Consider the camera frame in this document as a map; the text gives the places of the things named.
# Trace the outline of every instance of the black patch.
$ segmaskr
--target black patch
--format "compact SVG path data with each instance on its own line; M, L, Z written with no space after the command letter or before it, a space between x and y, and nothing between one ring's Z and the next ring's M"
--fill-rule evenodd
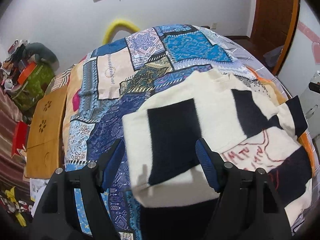
M218 199L185 207L140 208L144 240L203 239Z
M265 129L271 128L271 127L278 127L280 130L283 130L283 128L280 125L279 118L277 115L274 115L268 120L268 126Z
M288 205L302 196L306 191L306 183L312 178L312 170L308 153L301 146L278 167L268 172L278 192L282 204Z
M295 96L294 98L289 99L286 101L286 104L289 107L293 118L295 135L300 137L308 128L308 124L304 118L299 97Z
M171 179L199 164L196 141L201 138L193 99L148 109L152 141L149 185Z
M158 53L158 54L153 54L153 55L148 59L147 63L160 60L160 59L162 59L164 56L165 56L165 51L160 52L160 53Z
M236 103L237 116L243 132L250 138L269 127L267 118L255 104L251 91L231 89Z

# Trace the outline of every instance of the pink heart sticker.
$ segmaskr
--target pink heart sticker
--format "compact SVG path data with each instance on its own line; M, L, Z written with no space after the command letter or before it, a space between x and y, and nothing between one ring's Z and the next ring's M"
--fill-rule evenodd
M312 43L312 52L315 57L316 64L320 65L320 44L317 42Z

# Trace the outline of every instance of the pink wall decal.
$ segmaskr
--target pink wall decal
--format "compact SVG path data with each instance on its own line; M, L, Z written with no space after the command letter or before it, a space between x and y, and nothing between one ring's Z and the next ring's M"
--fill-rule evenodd
M312 43L312 53L315 58L315 63L320 65L320 38L312 30L310 30L301 21L298 22L297 29L306 35Z

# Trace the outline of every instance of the brown curtain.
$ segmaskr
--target brown curtain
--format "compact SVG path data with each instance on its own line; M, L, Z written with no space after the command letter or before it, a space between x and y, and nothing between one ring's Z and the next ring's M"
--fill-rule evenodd
M22 180L24 166L11 159L11 148L17 122L22 113L0 88L0 182L6 189L16 189L30 195L29 183Z

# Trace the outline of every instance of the wooden door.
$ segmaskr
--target wooden door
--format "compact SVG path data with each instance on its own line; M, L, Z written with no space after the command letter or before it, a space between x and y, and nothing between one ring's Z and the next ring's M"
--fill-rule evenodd
M263 54L283 46L292 20L293 0L257 0L251 41Z

